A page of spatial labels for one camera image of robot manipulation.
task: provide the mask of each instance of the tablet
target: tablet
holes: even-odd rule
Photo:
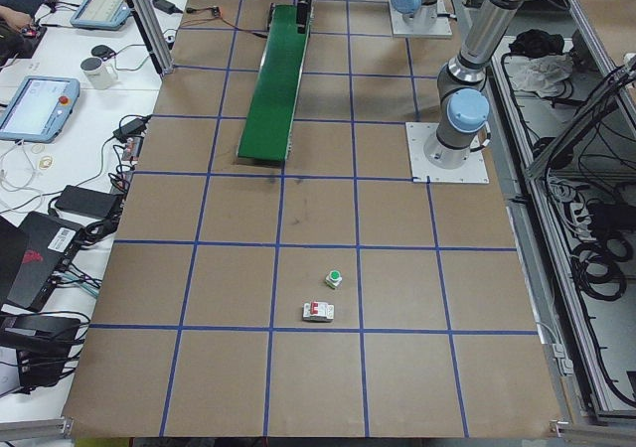
[[[83,0],[71,25],[91,30],[119,30],[130,16],[124,0]]]
[[[0,116],[0,139],[51,142],[62,131],[79,96],[77,79],[25,77]]]

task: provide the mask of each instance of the cup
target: cup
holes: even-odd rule
[[[117,71],[101,58],[86,58],[79,66],[95,89],[107,89],[117,82]]]

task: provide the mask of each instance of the green conveyor belt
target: green conveyor belt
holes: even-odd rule
[[[309,30],[306,34],[296,30],[295,6],[275,6],[238,145],[240,158],[272,162],[287,159],[308,35]]]

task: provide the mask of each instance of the white label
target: white label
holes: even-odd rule
[[[76,232],[74,230],[69,228],[60,228],[56,236],[54,236],[53,240],[51,240],[51,243],[49,243],[48,249],[64,253],[74,236],[76,236]]]

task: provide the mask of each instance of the black laptop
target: black laptop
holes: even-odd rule
[[[78,253],[83,227],[79,223],[37,212],[27,214],[19,227],[11,225],[9,228],[4,220],[0,226],[4,230],[1,232],[3,243],[0,244],[0,263],[3,263],[0,265],[3,267],[0,295],[3,288],[6,290],[8,275],[12,273],[9,269],[5,275],[4,266],[15,269],[18,258],[20,265],[13,275],[7,303],[40,311],[56,287],[54,272],[66,271]]]

